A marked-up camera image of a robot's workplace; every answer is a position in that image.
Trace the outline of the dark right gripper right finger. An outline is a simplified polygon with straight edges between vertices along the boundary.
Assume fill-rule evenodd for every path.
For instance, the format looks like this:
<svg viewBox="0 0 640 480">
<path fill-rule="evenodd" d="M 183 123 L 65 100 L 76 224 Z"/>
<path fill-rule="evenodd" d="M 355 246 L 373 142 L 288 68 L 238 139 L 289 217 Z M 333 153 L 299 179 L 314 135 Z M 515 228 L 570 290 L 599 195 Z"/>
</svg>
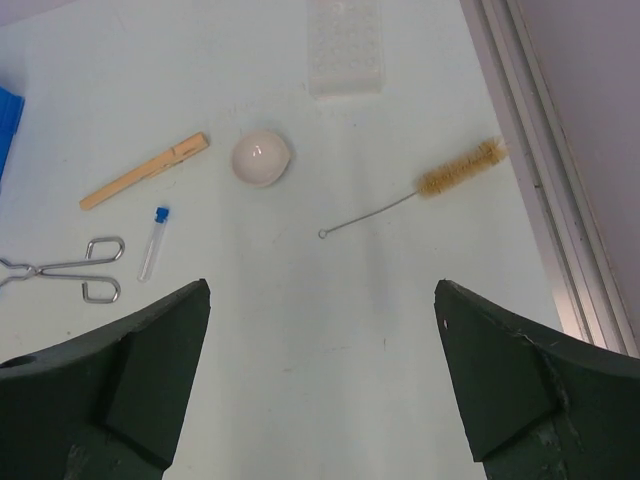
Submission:
<svg viewBox="0 0 640 480">
<path fill-rule="evenodd" d="M 469 448 L 489 479 L 636 479 L 639 361 L 441 280 L 435 314 Z"/>
</svg>

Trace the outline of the wooden test tube clamp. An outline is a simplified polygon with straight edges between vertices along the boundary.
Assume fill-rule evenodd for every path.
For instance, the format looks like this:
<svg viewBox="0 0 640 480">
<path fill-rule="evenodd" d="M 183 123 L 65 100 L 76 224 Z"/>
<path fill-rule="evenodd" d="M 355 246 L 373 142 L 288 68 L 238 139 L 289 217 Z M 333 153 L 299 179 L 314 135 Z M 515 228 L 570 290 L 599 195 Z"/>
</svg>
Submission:
<svg viewBox="0 0 640 480">
<path fill-rule="evenodd" d="M 79 202 L 79 206 L 83 211 L 91 210 L 142 180 L 157 176 L 208 147 L 206 135 L 203 132 L 196 133 L 86 196 Z"/>
</svg>

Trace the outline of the metal crucible tongs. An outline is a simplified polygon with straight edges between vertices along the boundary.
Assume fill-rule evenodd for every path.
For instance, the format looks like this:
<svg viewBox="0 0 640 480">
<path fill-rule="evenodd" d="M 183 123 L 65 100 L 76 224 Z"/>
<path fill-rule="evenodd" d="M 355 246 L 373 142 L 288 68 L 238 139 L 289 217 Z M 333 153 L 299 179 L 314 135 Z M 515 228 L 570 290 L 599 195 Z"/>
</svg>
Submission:
<svg viewBox="0 0 640 480">
<path fill-rule="evenodd" d="M 113 244 L 117 246 L 114 254 L 106 257 L 95 257 L 94 250 L 101 244 Z M 122 288 L 120 283 L 111 276 L 93 275 L 86 273 L 76 273 L 76 270 L 99 265 L 107 265 L 118 261 L 124 254 L 126 248 L 125 241 L 119 236 L 106 236 L 91 239 L 86 246 L 84 258 L 77 261 L 67 261 L 49 263 L 43 265 L 33 265 L 30 263 L 15 263 L 6 258 L 1 258 L 1 266 L 9 274 L 1 280 L 4 287 L 12 282 L 22 282 L 32 278 L 43 278 L 48 280 L 77 281 L 81 283 L 82 298 L 88 304 L 112 304 L 121 296 Z M 91 283 L 103 283 L 109 285 L 113 292 L 110 297 L 96 297 L 90 294 Z"/>
</svg>

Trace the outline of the bristle test tube brush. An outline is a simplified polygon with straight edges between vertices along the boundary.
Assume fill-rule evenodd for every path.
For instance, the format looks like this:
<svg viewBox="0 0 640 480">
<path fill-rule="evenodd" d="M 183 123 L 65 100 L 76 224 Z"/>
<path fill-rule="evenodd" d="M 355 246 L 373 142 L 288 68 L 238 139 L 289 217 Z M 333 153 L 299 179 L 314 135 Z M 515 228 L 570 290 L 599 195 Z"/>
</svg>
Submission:
<svg viewBox="0 0 640 480">
<path fill-rule="evenodd" d="M 386 212 L 414 197 L 427 199 L 441 195 L 500 164 L 508 156 L 508 148 L 502 138 L 486 139 L 470 151 L 420 175 L 414 182 L 411 193 L 368 214 L 331 228 L 320 229 L 318 237 L 324 240 L 329 234 Z"/>
</svg>

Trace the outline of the white porcelain evaporating dish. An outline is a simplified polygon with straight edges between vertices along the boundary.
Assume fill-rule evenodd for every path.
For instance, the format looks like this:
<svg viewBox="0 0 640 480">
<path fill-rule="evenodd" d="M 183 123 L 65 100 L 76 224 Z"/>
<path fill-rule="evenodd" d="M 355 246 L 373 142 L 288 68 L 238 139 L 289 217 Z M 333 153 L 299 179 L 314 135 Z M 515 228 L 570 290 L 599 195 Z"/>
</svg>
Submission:
<svg viewBox="0 0 640 480">
<path fill-rule="evenodd" d="M 278 134 L 255 130 L 244 135 L 234 146 L 230 164 L 238 180 L 264 188 L 283 175 L 291 158 L 288 145 Z"/>
</svg>

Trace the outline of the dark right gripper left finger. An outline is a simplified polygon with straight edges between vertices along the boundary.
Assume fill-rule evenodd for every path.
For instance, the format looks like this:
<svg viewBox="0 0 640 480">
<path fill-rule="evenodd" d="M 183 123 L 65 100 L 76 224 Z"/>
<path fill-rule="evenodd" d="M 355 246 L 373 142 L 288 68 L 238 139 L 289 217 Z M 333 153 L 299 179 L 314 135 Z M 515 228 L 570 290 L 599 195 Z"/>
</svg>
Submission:
<svg viewBox="0 0 640 480">
<path fill-rule="evenodd" d="M 177 451 L 210 315 L 193 281 L 1 365 L 4 479 L 160 479 Z"/>
</svg>

